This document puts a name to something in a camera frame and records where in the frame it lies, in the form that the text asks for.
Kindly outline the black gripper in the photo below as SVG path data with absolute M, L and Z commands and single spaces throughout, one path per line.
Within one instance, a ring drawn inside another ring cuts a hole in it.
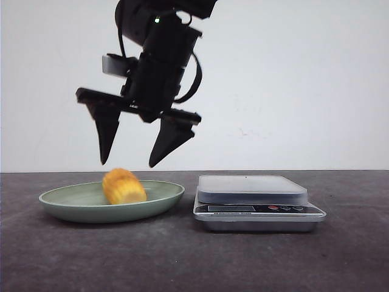
M 87 88 L 77 89 L 77 102 L 87 106 L 95 121 L 102 165 L 109 158 L 122 111 L 137 114 L 147 123 L 161 119 L 159 134 L 149 158 L 151 168 L 195 136 L 191 128 L 192 124 L 201 121 L 200 115 L 172 109 L 173 103 L 190 99 L 201 83 L 198 58 L 193 52 L 189 56 L 195 59 L 196 75 L 189 91 L 178 99 L 175 97 L 181 88 L 185 66 L 161 63 L 145 54 L 141 54 L 136 68 L 125 77 L 126 83 L 119 96 Z

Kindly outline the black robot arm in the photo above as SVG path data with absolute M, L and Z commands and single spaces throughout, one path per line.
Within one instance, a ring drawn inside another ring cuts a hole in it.
M 188 92 L 180 96 L 181 80 L 188 61 L 195 57 L 196 40 L 202 33 L 184 23 L 178 12 L 190 17 L 208 18 L 214 1 L 120 1 L 115 23 L 120 40 L 128 38 L 142 47 L 139 57 L 106 54 L 102 58 L 105 74 L 125 78 L 115 96 L 78 88 L 77 101 L 87 106 L 98 133 L 100 160 L 108 160 L 122 112 L 138 115 L 144 122 L 160 120 L 160 131 L 149 158 L 150 167 L 195 135 L 192 127 L 201 121 L 197 113 L 173 108 L 198 90 L 202 69 L 197 68 Z

